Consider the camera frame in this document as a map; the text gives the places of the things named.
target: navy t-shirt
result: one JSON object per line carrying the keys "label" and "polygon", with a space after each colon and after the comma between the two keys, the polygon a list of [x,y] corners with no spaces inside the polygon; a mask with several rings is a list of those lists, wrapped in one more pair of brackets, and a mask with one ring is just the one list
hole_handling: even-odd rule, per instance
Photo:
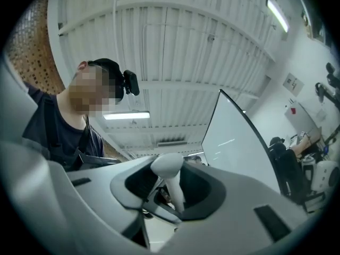
{"label": "navy t-shirt", "polygon": [[[23,143],[30,148],[38,150],[45,156],[45,158],[49,159],[43,100],[43,96],[47,94],[27,82],[25,82],[25,85],[29,89],[28,94],[37,103],[38,108],[24,131],[22,136]],[[55,107],[55,122],[59,143],[63,146],[64,154],[73,155],[78,146],[83,130],[75,129],[67,124],[59,111],[56,96],[50,95],[50,97]],[[101,136],[92,127],[91,132],[92,135],[90,136],[85,154],[95,157],[104,157],[104,146]]]}

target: white corrugated ceiling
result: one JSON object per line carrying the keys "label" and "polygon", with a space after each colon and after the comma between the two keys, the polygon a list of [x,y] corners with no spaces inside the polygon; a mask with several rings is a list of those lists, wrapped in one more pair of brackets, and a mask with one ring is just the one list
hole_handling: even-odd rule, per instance
{"label": "white corrugated ceiling", "polygon": [[[58,0],[58,48],[69,76],[102,57],[136,73],[141,93],[119,109],[151,118],[97,119],[119,151],[186,155],[201,150],[219,88],[242,109],[260,96],[283,33],[265,1]],[[157,148],[177,140],[188,144]]]}

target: light fixture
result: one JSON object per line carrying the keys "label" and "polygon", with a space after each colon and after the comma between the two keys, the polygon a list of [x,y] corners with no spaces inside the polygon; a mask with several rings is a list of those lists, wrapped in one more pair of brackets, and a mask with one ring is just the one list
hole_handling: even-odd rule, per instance
{"label": "light fixture", "polygon": [[104,114],[103,117],[106,120],[145,119],[145,118],[150,118],[150,113],[149,112],[110,113],[110,114]]}
{"label": "light fixture", "polygon": [[189,157],[189,156],[198,155],[198,154],[202,154],[202,153],[204,153],[204,151],[202,151],[202,152],[198,152],[198,153],[189,154],[189,155],[188,155],[188,157]]}
{"label": "light fixture", "polygon": [[220,147],[220,146],[222,146],[222,145],[225,145],[225,144],[227,144],[227,143],[229,143],[229,142],[232,142],[232,141],[234,141],[234,139],[232,139],[232,140],[229,140],[229,141],[227,141],[227,142],[224,142],[224,143],[221,143],[221,144],[219,144],[219,145],[218,145],[218,147]]}
{"label": "light fixture", "polygon": [[288,29],[289,29],[288,21],[287,21],[286,17],[284,16],[282,10],[277,5],[277,3],[275,1],[272,1],[272,0],[267,0],[266,5],[271,10],[271,12],[273,12],[273,14],[277,18],[277,20],[280,22],[280,24],[283,27],[283,30],[285,32],[288,32]]}

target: fluorescent light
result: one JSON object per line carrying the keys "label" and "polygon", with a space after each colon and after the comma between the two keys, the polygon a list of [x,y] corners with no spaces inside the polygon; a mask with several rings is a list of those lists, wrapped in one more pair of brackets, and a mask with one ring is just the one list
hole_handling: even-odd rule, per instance
{"label": "fluorescent light", "polygon": [[202,153],[204,153],[204,151],[198,152],[198,153],[189,154],[188,156],[198,155],[198,154],[202,154]]}
{"label": "fluorescent light", "polygon": [[227,142],[224,142],[224,143],[221,143],[221,144],[219,144],[219,145],[218,145],[218,147],[220,147],[220,146],[222,146],[222,145],[225,145],[225,144],[227,144],[227,143],[229,143],[229,142],[232,142],[232,141],[234,141],[234,139],[232,139],[232,140],[229,140],[229,141],[227,141]]}
{"label": "fluorescent light", "polygon": [[106,120],[150,118],[149,112],[110,113],[103,115]]}
{"label": "fluorescent light", "polygon": [[281,12],[281,9],[276,5],[275,2],[272,0],[267,0],[267,7],[273,12],[277,20],[282,25],[284,31],[288,32],[289,24],[283,13]]}

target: ear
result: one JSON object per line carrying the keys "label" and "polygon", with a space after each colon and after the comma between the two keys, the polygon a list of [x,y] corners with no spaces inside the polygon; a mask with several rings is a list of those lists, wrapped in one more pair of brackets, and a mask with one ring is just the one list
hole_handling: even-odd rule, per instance
{"label": "ear", "polygon": [[88,63],[86,61],[81,62],[78,65],[78,71],[84,70],[88,66]]}

